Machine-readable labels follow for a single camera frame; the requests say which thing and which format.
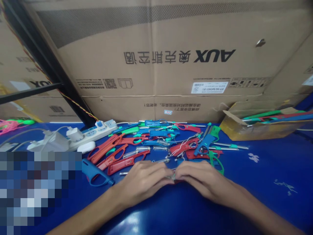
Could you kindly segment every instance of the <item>black metal frame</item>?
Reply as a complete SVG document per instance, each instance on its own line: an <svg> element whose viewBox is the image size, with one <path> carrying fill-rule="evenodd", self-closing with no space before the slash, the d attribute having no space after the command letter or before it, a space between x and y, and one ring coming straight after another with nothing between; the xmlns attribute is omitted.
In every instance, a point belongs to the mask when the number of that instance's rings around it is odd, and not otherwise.
<svg viewBox="0 0 313 235"><path fill-rule="evenodd" d="M79 96L76 88L73 86L69 77L53 54L52 50L37 30L24 6L19 2L19 0L4 0L4 7L7 19L15 33L18 35L23 45L28 49L45 74L49 77L52 84L0 96L0 104L40 94L53 89L59 89L62 93L73 99L81 107L91 113L88 106ZM95 125L94 118L90 117L72 101L68 99L65 100L85 124L85 128L90 128Z"/></svg>

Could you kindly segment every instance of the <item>forearm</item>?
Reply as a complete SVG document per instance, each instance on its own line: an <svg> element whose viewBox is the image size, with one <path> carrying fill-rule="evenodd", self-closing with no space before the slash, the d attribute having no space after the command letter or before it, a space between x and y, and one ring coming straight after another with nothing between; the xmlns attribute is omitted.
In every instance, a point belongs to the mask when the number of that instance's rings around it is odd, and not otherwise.
<svg viewBox="0 0 313 235"><path fill-rule="evenodd" d="M113 186L86 208L60 224L48 234L93 234L103 224L125 209L126 206L120 197L116 195Z"/></svg>
<svg viewBox="0 0 313 235"><path fill-rule="evenodd" d="M240 207L234 209L249 218L264 234L304 234L300 229L262 204L253 195L248 194L249 196L245 197L241 203L238 203L238 205L241 204Z"/></svg>

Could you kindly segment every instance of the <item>qr code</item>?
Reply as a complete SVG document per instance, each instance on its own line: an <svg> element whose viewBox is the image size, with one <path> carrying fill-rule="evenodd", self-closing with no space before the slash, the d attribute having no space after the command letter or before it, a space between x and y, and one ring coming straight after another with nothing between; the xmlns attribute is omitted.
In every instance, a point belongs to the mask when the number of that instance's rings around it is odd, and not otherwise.
<svg viewBox="0 0 313 235"><path fill-rule="evenodd" d="M105 82L105 87L107 89L117 89L117 86L116 86L115 81L114 81L113 78L104 79L104 82Z"/></svg>

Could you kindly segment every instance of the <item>plug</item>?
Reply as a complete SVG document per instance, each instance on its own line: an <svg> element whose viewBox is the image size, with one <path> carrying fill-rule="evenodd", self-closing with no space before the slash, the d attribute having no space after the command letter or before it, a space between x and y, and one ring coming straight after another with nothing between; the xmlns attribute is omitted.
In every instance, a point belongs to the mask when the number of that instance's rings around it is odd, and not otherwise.
<svg viewBox="0 0 313 235"><path fill-rule="evenodd" d="M80 141L84 138L83 133L77 127L68 127L68 131L66 131L66 136L70 138L70 140L73 142Z"/></svg>
<svg viewBox="0 0 313 235"><path fill-rule="evenodd" d="M96 122L96 127L98 128L98 130L102 130L106 128L106 125L104 124L103 121L97 121Z"/></svg>

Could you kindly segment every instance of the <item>red plastic part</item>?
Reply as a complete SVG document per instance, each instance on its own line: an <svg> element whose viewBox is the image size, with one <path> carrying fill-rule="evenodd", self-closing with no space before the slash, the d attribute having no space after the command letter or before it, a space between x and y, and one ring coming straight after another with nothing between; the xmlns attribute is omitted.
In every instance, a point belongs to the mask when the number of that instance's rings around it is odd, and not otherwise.
<svg viewBox="0 0 313 235"><path fill-rule="evenodd" d="M96 164L110 149L115 147L116 145L119 145L122 141L122 138L124 136L124 133L121 135L112 135L106 142L99 145L98 147L95 147L88 155L87 160L91 161L93 164Z"/></svg>
<svg viewBox="0 0 313 235"><path fill-rule="evenodd" d="M219 158L220 154L223 154L222 150L210 150L214 153L217 153L217 158ZM198 154L197 156L194 155L194 150L187 150L186 151L186 156L188 159L198 159L198 158L205 158L205 159L210 159L210 157L207 154Z"/></svg>
<svg viewBox="0 0 313 235"><path fill-rule="evenodd" d="M181 144L175 145L175 146L170 148L170 152L172 154L174 153L173 156L176 157L178 154L182 153L183 151L186 151L186 150L189 150L189 149L195 149L198 146L198 141L199 141L198 138L194 138L194 139L191 139L191 140L187 141L183 145L181 145ZM195 143L196 146L190 147L189 144L192 144L192 143Z"/></svg>
<svg viewBox="0 0 313 235"><path fill-rule="evenodd" d="M125 149L128 146L128 144L123 145L122 147L120 147L118 150L116 150L114 153L112 153L110 156L108 156L105 160L103 160L102 162L100 162L97 167L100 170L104 170L105 168L107 168L109 165L115 163L116 161L120 160L121 157L124 155L125 153ZM121 152L123 150L123 153L121 154L121 156L119 158L115 158L116 154L118 154L119 152Z"/></svg>
<svg viewBox="0 0 313 235"><path fill-rule="evenodd" d="M120 160L116 163L113 163L111 165L109 165L108 167L108 175L112 175L114 174L115 172L127 167L127 166L130 166L130 165L134 165L135 164L135 158L143 155L143 158L141 159L141 161L143 159L145 159L146 155L150 153L150 150L147 150L147 151L143 151L143 152L139 152L137 153L136 155L134 156L131 156L129 158L125 158L123 160Z"/></svg>
<svg viewBox="0 0 313 235"><path fill-rule="evenodd" d="M178 129L183 130L183 131L193 131L195 133L201 133L201 129L199 127L194 127L194 126L185 125L181 123L174 123L174 125L177 126Z"/></svg>

